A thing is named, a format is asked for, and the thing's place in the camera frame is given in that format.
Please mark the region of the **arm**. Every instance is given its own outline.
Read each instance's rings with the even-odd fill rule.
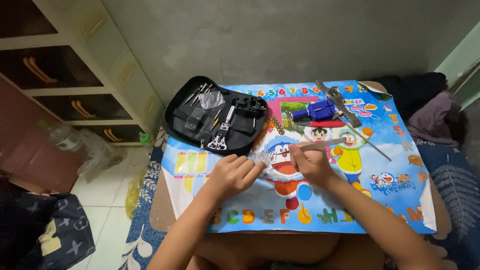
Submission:
[[[443,269],[438,255],[410,226],[341,179],[322,150],[302,152],[297,145],[290,145],[289,149],[292,165],[310,183],[334,194],[399,269]]]
[[[187,268],[217,206],[247,190],[264,168],[265,163],[255,165],[245,156],[219,160],[207,183],[169,229],[147,270]]]

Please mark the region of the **gray wall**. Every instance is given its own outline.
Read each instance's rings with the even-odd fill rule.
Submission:
[[[478,0],[102,0],[165,103],[218,84],[433,71],[480,20]]]

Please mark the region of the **black zippered case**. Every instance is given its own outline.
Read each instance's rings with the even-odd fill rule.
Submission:
[[[194,96],[185,105],[183,103],[193,93],[197,93],[201,85],[207,83],[207,87],[212,85],[210,92],[220,91],[225,103],[218,107],[204,110],[203,116],[196,119],[192,116],[195,108],[203,110],[200,102],[192,105]],[[227,130],[221,129],[225,122],[228,112],[234,106],[232,118]],[[215,122],[215,116],[219,110],[217,125],[210,131]],[[213,80],[205,76],[195,76],[191,78],[178,93],[174,96],[167,106],[162,125],[164,130],[171,136],[196,147],[203,148],[206,151],[227,156],[237,154],[238,156],[248,155],[253,146],[253,141],[262,130],[267,117],[268,105],[262,97],[255,97],[219,87]],[[197,124],[192,130],[185,127],[189,122]],[[226,149],[215,147],[212,142],[217,142],[224,138]]]

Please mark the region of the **watch face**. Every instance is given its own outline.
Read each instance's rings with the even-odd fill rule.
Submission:
[[[338,89],[335,89],[335,88],[330,88],[328,91],[327,91],[327,95],[330,97],[330,98],[334,98],[334,99],[338,99],[338,98],[341,98],[342,97],[342,94],[340,93],[340,91]]]

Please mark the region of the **watch repair tool kit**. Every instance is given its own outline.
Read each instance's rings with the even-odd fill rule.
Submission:
[[[262,97],[231,91],[196,76],[174,96],[162,125],[169,135],[203,150],[241,156],[251,150],[267,112]]]
[[[311,103],[306,109],[294,111],[290,114],[293,121],[309,118],[311,122],[297,122],[299,125],[311,126],[311,127],[341,127],[346,125],[366,143],[373,147],[377,152],[384,156],[387,160],[392,161],[385,153],[378,149],[373,143],[371,143],[364,135],[358,132],[355,128],[361,126],[360,119],[350,112],[345,105],[343,105],[342,93],[338,90],[337,86],[326,87],[322,81],[315,81],[318,88],[325,93],[328,98],[323,101]]]

